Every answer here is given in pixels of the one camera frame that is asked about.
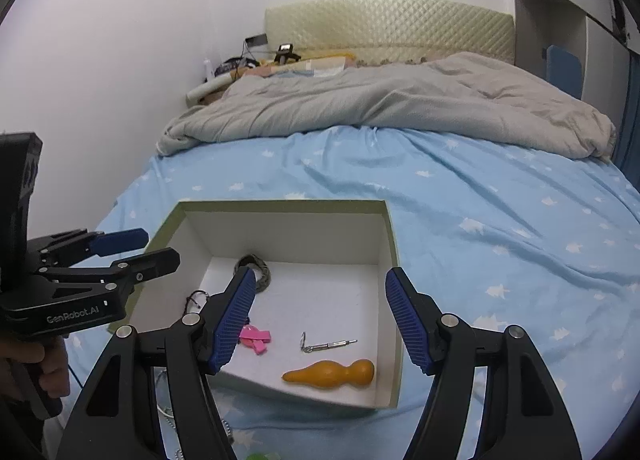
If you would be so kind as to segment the black patterned bangle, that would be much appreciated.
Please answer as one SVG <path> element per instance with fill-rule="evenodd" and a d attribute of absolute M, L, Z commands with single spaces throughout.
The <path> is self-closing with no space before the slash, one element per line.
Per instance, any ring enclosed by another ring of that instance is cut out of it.
<path fill-rule="evenodd" d="M 237 272 L 241 267 L 253 269 L 256 276 L 257 293 L 264 292 L 271 284 L 271 272 L 267 263 L 254 253 L 245 254 L 234 265 L 234 271 Z"/>

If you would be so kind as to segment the pink hair clip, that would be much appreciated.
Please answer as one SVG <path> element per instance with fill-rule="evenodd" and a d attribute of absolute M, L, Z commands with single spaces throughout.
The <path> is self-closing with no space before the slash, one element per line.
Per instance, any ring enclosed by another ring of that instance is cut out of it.
<path fill-rule="evenodd" d="M 271 342 L 271 333 L 268 330 L 259 330 L 253 325 L 245 325 L 241 329 L 239 340 L 256 355 L 262 355 L 267 350 L 267 344 Z"/>

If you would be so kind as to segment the small silver clasp pin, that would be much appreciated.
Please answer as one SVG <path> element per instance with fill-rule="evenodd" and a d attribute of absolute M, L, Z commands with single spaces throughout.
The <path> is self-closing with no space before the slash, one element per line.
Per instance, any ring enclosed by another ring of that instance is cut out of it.
<path fill-rule="evenodd" d="M 302 335 L 300 336 L 299 348 L 303 353 L 310 354 L 310 353 L 323 352 L 324 350 L 334 350 L 334 348 L 349 346 L 352 344 L 356 344 L 357 342 L 358 342 L 357 339 L 352 339 L 352 340 L 340 340 L 340 341 L 308 344 L 306 340 L 306 333 L 303 332 Z"/>

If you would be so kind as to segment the orange wooden gourd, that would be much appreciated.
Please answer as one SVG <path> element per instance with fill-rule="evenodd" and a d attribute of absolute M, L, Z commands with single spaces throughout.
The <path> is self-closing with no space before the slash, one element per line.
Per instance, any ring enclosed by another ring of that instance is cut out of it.
<path fill-rule="evenodd" d="M 311 388 L 339 388 L 345 384 L 365 388 L 375 375 L 375 367 L 369 359 L 358 359 L 348 366 L 333 360 L 320 360 L 312 365 L 282 374 L 284 382 L 302 384 Z"/>

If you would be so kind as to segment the green crochet hair clip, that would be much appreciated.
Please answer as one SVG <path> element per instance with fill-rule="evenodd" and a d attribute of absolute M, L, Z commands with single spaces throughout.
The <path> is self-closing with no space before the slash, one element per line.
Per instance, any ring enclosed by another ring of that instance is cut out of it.
<path fill-rule="evenodd" d="M 276 452 L 254 452 L 254 454 L 247 456 L 245 460 L 282 460 L 282 458 Z"/>

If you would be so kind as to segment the white paper roll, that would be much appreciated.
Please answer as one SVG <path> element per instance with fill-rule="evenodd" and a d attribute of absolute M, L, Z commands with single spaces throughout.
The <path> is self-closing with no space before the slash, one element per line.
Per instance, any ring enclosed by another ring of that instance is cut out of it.
<path fill-rule="evenodd" d="M 186 105 L 191 107 L 202 98 L 205 98 L 205 96 L 220 91 L 224 88 L 228 88 L 234 81 L 238 79 L 239 77 L 233 75 L 232 72 L 227 72 L 226 74 L 216 76 L 213 79 L 200 84 L 196 88 L 186 93 Z"/>

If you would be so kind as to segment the cardboard box bedside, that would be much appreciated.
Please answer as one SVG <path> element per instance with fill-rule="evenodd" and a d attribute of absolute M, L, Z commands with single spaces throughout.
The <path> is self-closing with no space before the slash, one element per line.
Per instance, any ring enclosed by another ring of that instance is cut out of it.
<path fill-rule="evenodd" d="M 221 100 L 221 98 L 223 98 L 225 94 L 226 94 L 226 90 L 218 90 L 218 91 L 206 94 L 205 96 L 203 96 L 198 100 L 198 105 L 207 106 L 207 105 L 213 104 Z"/>

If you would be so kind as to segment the light blue bed sheet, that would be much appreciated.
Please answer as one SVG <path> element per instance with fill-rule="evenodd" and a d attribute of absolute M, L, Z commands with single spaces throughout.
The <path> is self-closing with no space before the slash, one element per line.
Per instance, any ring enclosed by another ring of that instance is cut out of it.
<path fill-rule="evenodd" d="M 402 267 L 445 311 L 523 326 L 585 458 L 639 392 L 639 195 L 614 165 L 453 134 L 337 127 L 153 158 L 104 217 L 155 232 L 181 200 L 382 199 Z"/>

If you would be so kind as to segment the white plastic bottle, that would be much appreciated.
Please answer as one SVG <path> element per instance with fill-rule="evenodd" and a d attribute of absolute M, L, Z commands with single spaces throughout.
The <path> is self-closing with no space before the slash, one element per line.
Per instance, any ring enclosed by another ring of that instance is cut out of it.
<path fill-rule="evenodd" d="M 205 58 L 203 65 L 205 70 L 205 81 L 208 82 L 215 77 L 215 70 L 212 61 L 208 58 Z"/>

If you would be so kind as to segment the green cardboard box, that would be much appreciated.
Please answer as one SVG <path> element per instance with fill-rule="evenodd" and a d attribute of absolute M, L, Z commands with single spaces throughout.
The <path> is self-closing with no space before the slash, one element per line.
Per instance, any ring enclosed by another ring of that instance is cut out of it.
<path fill-rule="evenodd" d="M 178 269 L 134 290 L 126 323 L 139 331 L 178 321 L 190 293 L 214 295 L 228 286 L 245 254 L 262 258 L 271 284 L 248 317 L 271 333 L 262 355 L 239 345 L 218 379 L 235 388 L 362 409 L 398 404 L 402 345 L 385 295 L 385 276 L 398 265 L 396 241 L 382 200 L 182 201 L 151 239 L 150 250 L 174 248 Z M 308 344 L 357 339 L 356 344 L 303 353 Z M 349 365 L 369 359 L 370 385 L 311 388 L 282 380 L 288 370 L 329 359 Z"/>

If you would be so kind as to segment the blue curtain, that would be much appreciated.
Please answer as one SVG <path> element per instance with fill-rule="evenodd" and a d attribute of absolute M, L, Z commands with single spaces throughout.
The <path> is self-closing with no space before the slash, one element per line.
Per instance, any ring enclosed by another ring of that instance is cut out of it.
<path fill-rule="evenodd" d="M 629 70 L 623 120 L 618 130 L 614 163 L 634 186 L 639 184 L 639 60 L 634 57 Z"/>

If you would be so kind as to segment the grey duvet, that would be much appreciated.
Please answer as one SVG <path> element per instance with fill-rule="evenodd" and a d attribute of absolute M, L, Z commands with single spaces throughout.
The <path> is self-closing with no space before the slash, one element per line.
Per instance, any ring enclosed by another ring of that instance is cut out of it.
<path fill-rule="evenodd" d="M 156 150 L 170 156 L 338 125 L 449 132 L 572 159 L 611 158 L 616 143 L 614 123 L 597 108 L 526 70 L 463 52 L 326 77 L 244 76 L 220 100 L 172 119 Z"/>

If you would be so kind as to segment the cream quilted headboard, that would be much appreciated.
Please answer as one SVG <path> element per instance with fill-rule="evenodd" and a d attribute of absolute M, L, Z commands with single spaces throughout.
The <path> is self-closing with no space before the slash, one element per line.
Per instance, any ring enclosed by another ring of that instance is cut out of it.
<path fill-rule="evenodd" d="M 423 63 L 471 52 L 512 64 L 510 14 L 447 0 L 316 0 L 265 10 L 270 50 L 349 54 L 365 65 Z"/>

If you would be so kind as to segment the blue chair back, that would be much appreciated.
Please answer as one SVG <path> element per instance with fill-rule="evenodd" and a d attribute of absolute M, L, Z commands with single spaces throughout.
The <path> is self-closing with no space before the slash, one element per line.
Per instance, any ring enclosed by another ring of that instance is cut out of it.
<path fill-rule="evenodd" d="M 573 98 L 582 98 L 582 64 L 573 53 L 555 44 L 546 50 L 546 80 Z"/>

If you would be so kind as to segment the grey wardrobe cabinet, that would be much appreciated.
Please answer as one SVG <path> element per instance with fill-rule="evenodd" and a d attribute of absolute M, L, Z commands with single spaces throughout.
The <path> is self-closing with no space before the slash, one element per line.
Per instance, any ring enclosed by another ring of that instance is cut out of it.
<path fill-rule="evenodd" d="M 639 27 L 623 0 L 514 0 L 515 65 L 544 78 L 549 46 L 580 64 L 578 98 L 623 123 Z"/>

